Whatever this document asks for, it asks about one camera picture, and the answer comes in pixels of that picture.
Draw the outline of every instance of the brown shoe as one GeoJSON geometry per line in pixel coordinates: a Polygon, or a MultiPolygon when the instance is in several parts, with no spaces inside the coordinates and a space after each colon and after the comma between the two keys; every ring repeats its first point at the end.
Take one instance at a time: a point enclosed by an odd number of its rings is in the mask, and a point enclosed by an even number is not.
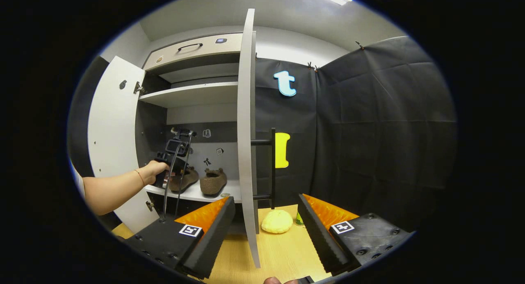
{"type": "Polygon", "coordinates": [[[226,185],[227,178],[222,168],[219,170],[204,170],[206,176],[201,178],[201,191],[204,195],[218,196],[226,185]]]}
{"type": "MultiPolygon", "coordinates": [[[[180,189],[180,176],[182,174],[176,174],[173,176],[172,180],[169,181],[169,189],[173,193],[178,193],[178,190],[180,189]]],[[[182,178],[182,190],[181,193],[184,193],[184,191],[194,183],[196,183],[199,180],[199,174],[198,172],[192,167],[188,167],[186,169],[186,172],[184,172],[184,177],[182,178]]]]}

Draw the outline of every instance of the drawer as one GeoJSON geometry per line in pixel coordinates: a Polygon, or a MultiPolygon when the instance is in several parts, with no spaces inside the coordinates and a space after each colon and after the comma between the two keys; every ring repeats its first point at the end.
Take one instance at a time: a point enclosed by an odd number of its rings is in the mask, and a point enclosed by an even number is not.
{"type": "Polygon", "coordinates": [[[143,69],[145,71],[152,71],[160,67],[165,69],[166,66],[183,60],[214,55],[239,54],[241,41],[242,33],[234,33],[195,38],[169,45],[152,52],[143,69]]]}

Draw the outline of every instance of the wrist bracelet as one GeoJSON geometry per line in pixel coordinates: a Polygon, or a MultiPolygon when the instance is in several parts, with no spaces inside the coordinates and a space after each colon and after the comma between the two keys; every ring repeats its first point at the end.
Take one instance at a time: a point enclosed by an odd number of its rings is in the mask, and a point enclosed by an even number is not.
{"type": "Polygon", "coordinates": [[[145,187],[146,184],[144,183],[144,180],[142,179],[142,175],[140,175],[140,172],[138,172],[136,169],[134,169],[134,171],[139,174],[140,180],[142,181],[142,186],[145,187]]]}

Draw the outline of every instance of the white shelf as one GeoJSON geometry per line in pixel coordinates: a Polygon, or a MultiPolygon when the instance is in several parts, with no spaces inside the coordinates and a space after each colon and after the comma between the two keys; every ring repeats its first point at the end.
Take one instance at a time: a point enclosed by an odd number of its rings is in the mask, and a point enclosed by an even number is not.
{"type": "Polygon", "coordinates": [[[237,82],[218,82],[172,88],[139,97],[164,108],[237,102],[237,82]]]}
{"type": "MultiPolygon", "coordinates": [[[[160,189],[152,185],[146,185],[144,189],[146,189],[147,192],[164,196],[164,189],[160,189]]],[[[221,194],[222,193],[229,193],[230,196],[233,196],[235,203],[241,203],[240,182],[238,179],[228,180],[228,183],[225,185],[225,187],[221,191],[221,194]]],[[[168,189],[167,196],[177,198],[178,194],[173,193],[168,189]]],[[[184,191],[184,193],[180,194],[180,198],[184,200],[214,202],[216,200],[222,199],[223,197],[221,197],[221,195],[218,195],[215,198],[209,198],[209,197],[204,196],[201,192],[201,184],[199,181],[197,181],[195,184],[189,186],[186,189],[186,191],[184,191]]]]}

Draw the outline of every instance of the cabinet door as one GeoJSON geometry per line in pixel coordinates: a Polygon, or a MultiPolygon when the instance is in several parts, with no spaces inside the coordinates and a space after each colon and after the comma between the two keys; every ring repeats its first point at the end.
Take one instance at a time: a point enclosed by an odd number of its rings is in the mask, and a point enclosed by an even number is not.
{"type": "Polygon", "coordinates": [[[253,39],[253,16],[255,10],[248,9],[242,42],[240,47],[239,79],[237,88],[237,152],[239,155],[240,196],[244,226],[248,237],[251,256],[255,267],[260,268],[259,252],[257,250],[255,212],[253,203],[253,187],[256,179],[255,155],[252,155],[251,139],[252,122],[255,115],[255,40],[253,39]]]}
{"type": "MultiPolygon", "coordinates": [[[[88,118],[88,150],[95,177],[109,177],[137,169],[135,114],[145,72],[114,57],[95,90],[88,118]]],[[[138,232],[159,216],[146,205],[145,189],[115,210],[132,232],[138,232]]]]}

